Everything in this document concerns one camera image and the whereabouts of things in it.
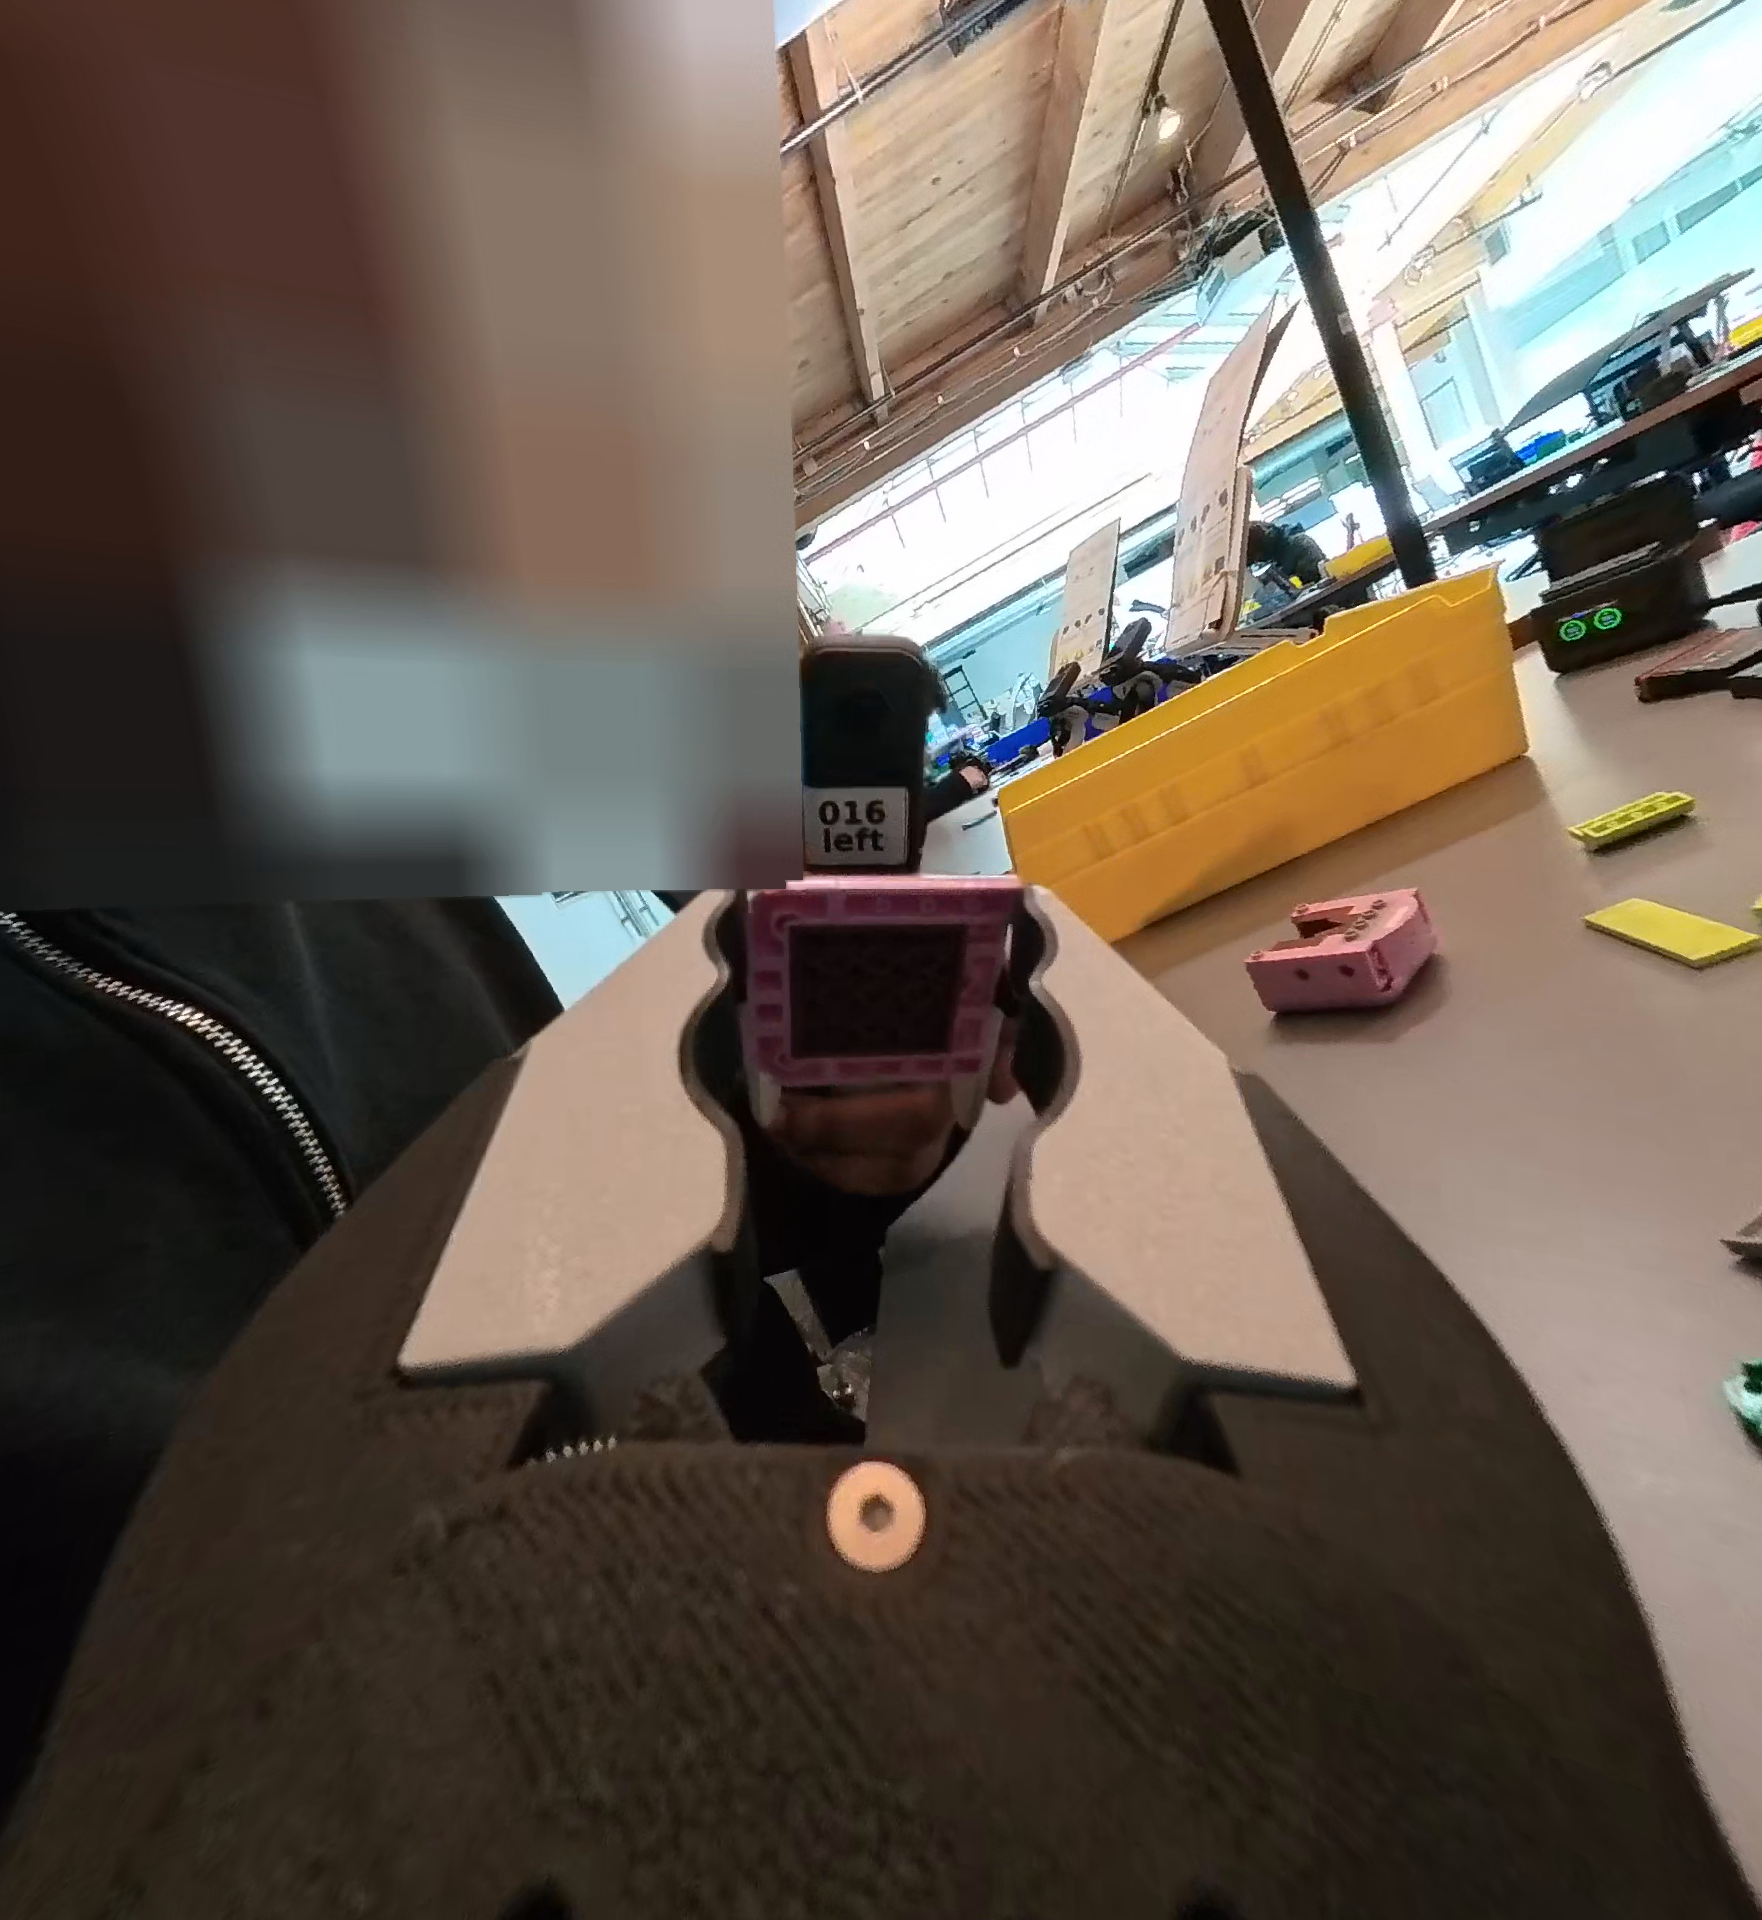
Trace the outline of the pink brick block with face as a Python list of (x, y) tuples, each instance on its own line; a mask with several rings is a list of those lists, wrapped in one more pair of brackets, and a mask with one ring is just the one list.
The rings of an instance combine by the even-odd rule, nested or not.
[(743, 1054), (779, 1089), (873, 1089), (984, 1076), (1014, 878), (814, 878), (747, 896)]

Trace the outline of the black pole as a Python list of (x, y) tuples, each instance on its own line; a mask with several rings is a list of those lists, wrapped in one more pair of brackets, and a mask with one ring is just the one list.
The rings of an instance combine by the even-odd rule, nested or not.
[(1309, 199), (1252, 14), (1244, 3), (1207, 3), (1205, 13), (1254, 162), (1299, 270), (1301, 294), (1322, 343), (1349, 435), (1383, 516), (1394, 564), (1405, 590), (1428, 588), (1435, 581), (1429, 548), (1394, 445), (1383, 397), (1368, 372), (1347, 294)]

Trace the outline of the yellow plastic bin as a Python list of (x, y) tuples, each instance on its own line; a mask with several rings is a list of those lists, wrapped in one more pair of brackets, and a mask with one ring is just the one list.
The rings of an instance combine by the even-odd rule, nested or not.
[(1334, 616), (1010, 780), (1013, 872), (1114, 944), (1529, 751), (1492, 569)]

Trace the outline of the person's black jacket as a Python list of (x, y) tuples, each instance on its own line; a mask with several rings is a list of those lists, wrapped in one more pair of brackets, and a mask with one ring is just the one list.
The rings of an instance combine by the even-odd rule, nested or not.
[(0, 1830), (201, 1379), (560, 1006), (493, 900), (0, 909)]

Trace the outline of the black charger with green lights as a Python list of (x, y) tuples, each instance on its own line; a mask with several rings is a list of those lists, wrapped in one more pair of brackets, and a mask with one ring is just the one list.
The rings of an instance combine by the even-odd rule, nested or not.
[(1647, 543), (1542, 590), (1529, 629), (1545, 668), (1565, 677), (1680, 641), (1707, 612), (1706, 569), (1691, 548)]

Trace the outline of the lime smooth flat tile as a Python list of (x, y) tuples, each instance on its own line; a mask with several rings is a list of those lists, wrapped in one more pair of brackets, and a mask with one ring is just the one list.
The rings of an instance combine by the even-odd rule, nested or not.
[(1585, 915), (1582, 927), (1693, 973), (1750, 957), (1762, 937), (1657, 900), (1618, 900)]

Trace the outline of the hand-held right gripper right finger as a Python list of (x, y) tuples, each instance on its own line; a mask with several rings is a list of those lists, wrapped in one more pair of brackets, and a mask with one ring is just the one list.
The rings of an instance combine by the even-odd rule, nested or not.
[(1032, 1445), (1078, 1394), (1172, 1442), (1357, 1368), (1227, 1058), (1059, 897), (1022, 894), (1021, 1094), (884, 1249), (882, 1446)]

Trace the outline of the pink brick block with holes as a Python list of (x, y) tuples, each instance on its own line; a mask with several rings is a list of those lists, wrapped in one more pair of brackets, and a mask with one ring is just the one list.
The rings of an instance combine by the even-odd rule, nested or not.
[(1391, 1006), (1439, 953), (1415, 887), (1302, 903), (1293, 924), (1293, 941), (1244, 962), (1261, 1004), (1278, 1017)]

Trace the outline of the lime two-row studded plate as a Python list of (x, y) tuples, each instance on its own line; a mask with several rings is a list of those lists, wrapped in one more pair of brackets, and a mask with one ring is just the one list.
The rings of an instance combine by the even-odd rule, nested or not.
[(1614, 852), (1682, 826), (1693, 815), (1695, 805), (1695, 798), (1683, 792), (1657, 792), (1569, 826), (1565, 832), (1589, 854)]

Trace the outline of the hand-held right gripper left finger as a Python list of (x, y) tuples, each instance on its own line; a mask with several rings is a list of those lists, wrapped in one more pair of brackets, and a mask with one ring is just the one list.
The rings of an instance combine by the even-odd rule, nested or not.
[(736, 1255), (741, 1139), (702, 1086), (702, 1020), (732, 1012), (702, 894), (520, 1056), (397, 1368), (413, 1385), (693, 1379), (751, 1299)]

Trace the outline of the person's left hand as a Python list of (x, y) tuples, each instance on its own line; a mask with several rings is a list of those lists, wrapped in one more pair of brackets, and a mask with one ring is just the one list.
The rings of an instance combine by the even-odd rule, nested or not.
[(807, 1258), (879, 1249), (967, 1137), (948, 1084), (780, 1092), (764, 1131), (777, 1241)]

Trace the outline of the cardboard panel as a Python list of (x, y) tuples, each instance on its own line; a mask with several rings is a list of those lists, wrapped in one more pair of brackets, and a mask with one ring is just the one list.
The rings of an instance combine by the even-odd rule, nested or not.
[(1051, 680), (1066, 668), (1084, 678), (1107, 654), (1120, 535), (1120, 520), (1111, 519), (1068, 551), (1061, 621), (1049, 654)]
[(1182, 471), (1172, 602), (1164, 652), (1174, 658), (1223, 641), (1244, 608), (1252, 478), (1244, 439), (1257, 388), (1295, 304), (1271, 298), (1212, 374)]

